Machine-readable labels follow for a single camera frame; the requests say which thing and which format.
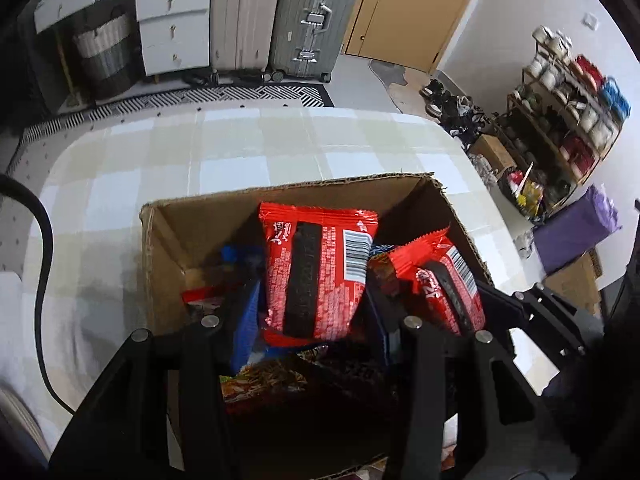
barcode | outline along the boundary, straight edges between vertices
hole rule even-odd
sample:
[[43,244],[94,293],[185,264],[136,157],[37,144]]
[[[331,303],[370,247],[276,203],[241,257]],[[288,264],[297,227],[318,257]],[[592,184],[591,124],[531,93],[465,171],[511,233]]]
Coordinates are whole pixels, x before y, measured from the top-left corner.
[[347,282],[365,283],[367,261],[372,238],[367,233],[344,229],[344,279]]
[[476,280],[474,279],[471,270],[469,270],[469,267],[466,266],[465,259],[460,256],[460,253],[455,246],[447,251],[447,256],[451,259],[451,261],[453,262],[453,266],[456,268],[458,274],[465,282],[466,290],[469,291],[469,295],[471,297],[474,297],[476,295],[476,292],[478,292],[478,288],[476,287]]

cardboard box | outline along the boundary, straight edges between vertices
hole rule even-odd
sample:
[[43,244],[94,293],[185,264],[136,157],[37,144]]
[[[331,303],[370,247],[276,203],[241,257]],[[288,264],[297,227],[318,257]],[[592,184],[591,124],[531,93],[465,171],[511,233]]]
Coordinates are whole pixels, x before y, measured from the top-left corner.
[[481,135],[469,149],[469,153],[484,156],[498,178],[502,176],[504,170],[516,167],[513,157],[502,145],[498,137]]
[[[380,217],[376,242],[382,244],[404,244],[450,226],[449,237],[475,277],[491,283],[440,184],[429,175],[386,174],[162,200],[140,213],[146,318],[156,335],[188,321],[180,293],[207,283],[224,244],[264,243],[257,217],[263,201],[374,210]],[[177,380],[172,372],[168,412],[179,435]],[[230,424],[245,480],[322,478],[387,453],[391,439],[388,418],[335,391],[307,392],[277,410],[232,416]]]
[[575,306],[596,313],[600,303],[600,291],[596,286],[596,272],[589,253],[553,273],[544,281],[545,285],[568,299]]

silver suitcase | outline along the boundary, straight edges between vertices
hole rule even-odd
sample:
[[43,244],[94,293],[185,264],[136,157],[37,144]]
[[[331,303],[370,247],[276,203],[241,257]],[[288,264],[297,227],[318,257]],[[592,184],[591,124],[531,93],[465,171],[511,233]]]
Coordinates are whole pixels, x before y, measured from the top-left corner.
[[266,69],[277,1],[211,0],[213,69],[220,72]]
[[271,40],[273,80],[285,74],[331,81],[354,0],[278,0]]

purple bag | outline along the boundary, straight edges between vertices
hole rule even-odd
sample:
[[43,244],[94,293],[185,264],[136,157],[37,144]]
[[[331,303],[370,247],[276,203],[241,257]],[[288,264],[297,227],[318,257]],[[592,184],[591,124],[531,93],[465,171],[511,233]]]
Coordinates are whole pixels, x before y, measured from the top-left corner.
[[542,266],[551,274],[622,229],[618,210],[604,192],[589,186],[584,196],[533,233]]

metal screw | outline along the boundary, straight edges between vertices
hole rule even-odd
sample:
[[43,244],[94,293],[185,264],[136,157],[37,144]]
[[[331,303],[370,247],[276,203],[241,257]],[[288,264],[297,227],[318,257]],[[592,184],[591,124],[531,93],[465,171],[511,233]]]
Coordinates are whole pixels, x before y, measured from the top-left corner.
[[476,332],[476,339],[481,343],[490,343],[494,340],[494,335],[488,330],[478,330]]
[[200,321],[200,324],[205,328],[215,328],[219,323],[220,318],[218,316],[214,316],[213,314],[203,317]]
[[422,320],[418,316],[407,316],[404,318],[404,325],[417,330],[422,326]]
[[149,337],[149,330],[147,330],[146,328],[139,328],[131,333],[131,338],[136,343],[142,343],[143,341],[146,341],[147,337]]

